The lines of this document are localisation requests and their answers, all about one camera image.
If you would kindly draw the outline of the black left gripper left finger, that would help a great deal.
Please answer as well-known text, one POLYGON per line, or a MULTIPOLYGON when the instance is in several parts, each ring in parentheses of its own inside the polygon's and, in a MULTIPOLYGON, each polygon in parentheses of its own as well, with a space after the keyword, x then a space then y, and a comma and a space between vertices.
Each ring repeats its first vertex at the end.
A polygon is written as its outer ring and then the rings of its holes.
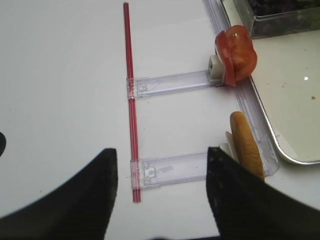
POLYGON ((0 238, 103 240, 117 190, 117 151, 106 148, 54 191, 1 217, 0 238))

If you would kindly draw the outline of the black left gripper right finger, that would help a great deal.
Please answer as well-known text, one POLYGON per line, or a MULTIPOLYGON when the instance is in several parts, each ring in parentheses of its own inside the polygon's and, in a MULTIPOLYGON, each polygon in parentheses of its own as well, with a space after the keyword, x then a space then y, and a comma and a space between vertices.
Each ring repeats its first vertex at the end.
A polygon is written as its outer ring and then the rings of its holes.
POLYGON ((264 183, 218 147, 207 150, 206 195, 222 240, 318 240, 320 211, 264 183))

